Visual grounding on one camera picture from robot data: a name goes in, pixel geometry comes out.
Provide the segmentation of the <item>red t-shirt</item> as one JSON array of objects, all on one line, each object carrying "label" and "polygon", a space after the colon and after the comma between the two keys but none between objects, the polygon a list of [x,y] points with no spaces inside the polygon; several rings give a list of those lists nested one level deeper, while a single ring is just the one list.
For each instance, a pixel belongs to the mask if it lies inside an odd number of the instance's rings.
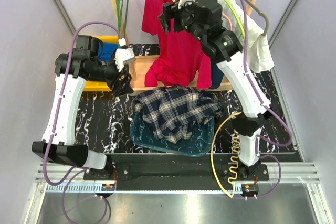
[{"label": "red t-shirt", "polygon": [[207,89],[212,85],[211,61],[197,39],[186,31],[166,34],[158,20],[163,4],[171,1],[145,0],[142,31],[157,35],[160,56],[146,73],[144,85],[156,87],[160,81],[166,86],[188,86],[198,75],[197,88]]}]

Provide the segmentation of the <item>navy plaid skirt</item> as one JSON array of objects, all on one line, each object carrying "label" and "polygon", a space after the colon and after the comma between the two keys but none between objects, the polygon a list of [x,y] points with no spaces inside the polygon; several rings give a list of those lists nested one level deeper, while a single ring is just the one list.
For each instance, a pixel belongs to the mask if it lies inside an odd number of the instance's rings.
[{"label": "navy plaid skirt", "polygon": [[179,140],[189,139],[195,122],[206,124],[224,115],[224,107],[212,92],[184,86],[156,87],[135,98],[135,112],[150,124],[156,139],[171,132]]}]

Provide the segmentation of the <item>yellow wavy hanger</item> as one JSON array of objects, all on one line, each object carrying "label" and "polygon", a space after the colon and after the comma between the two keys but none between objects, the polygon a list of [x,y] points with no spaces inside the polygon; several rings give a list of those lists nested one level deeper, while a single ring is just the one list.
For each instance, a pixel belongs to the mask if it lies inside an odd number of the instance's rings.
[{"label": "yellow wavy hanger", "polygon": [[238,177],[238,168],[239,168],[239,149],[240,149],[240,138],[238,136],[235,136],[233,138],[234,141],[234,146],[232,147],[232,153],[233,155],[230,157],[230,161],[232,162],[232,165],[229,167],[229,171],[231,172],[232,176],[228,177],[227,182],[232,186],[232,192],[230,193],[227,189],[224,188],[224,186],[222,185],[221,181],[219,180],[218,176],[217,176],[217,172],[216,172],[216,168],[215,168],[215,163],[214,163],[214,145],[215,145],[215,140],[216,137],[218,135],[218,133],[220,132],[221,128],[231,119],[233,119],[234,117],[237,117],[238,115],[240,115],[241,112],[237,112],[234,113],[232,115],[230,115],[229,117],[227,117],[221,124],[220,126],[217,128],[213,140],[212,140],[212,144],[211,144],[211,151],[210,151],[210,160],[211,160],[211,168],[213,171],[213,175],[214,178],[218,184],[218,186],[220,187],[220,189],[222,190],[222,192],[228,196],[229,198],[233,198],[236,192],[236,180]]}]

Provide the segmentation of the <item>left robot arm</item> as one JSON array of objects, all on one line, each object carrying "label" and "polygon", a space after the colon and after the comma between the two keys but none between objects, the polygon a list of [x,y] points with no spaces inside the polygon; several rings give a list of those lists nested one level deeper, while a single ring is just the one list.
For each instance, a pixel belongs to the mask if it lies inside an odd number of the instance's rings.
[{"label": "left robot arm", "polygon": [[101,61],[103,42],[80,35],[71,53],[60,54],[55,61],[55,96],[49,122],[41,141],[34,141],[32,151],[48,163],[95,169],[103,180],[113,175],[113,167],[103,153],[76,145],[75,122],[81,95],[88,81],[105,82],[114,96],[131,94],[128,64],[135,56],[124,38],[109,62]]}]

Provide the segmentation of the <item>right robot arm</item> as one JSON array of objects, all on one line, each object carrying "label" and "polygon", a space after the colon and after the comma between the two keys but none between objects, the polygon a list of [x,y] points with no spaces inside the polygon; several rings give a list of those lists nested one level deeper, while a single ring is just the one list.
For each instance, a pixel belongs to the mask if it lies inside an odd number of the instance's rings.
[{"label": "right robot arm", "polygon": [[245,50],[233,31],[222,24],[222,6],[217,0],[179,1],[163,4],[158,17],[165,33],[186,31],[201,44],[202,51],[223,72],[234,88],[243,111],[232,125],[240,137],[238,174],[250,180],[261,165],[257,136],[271,113],[270,101],[256,86],[252,72],[244,63]]}]

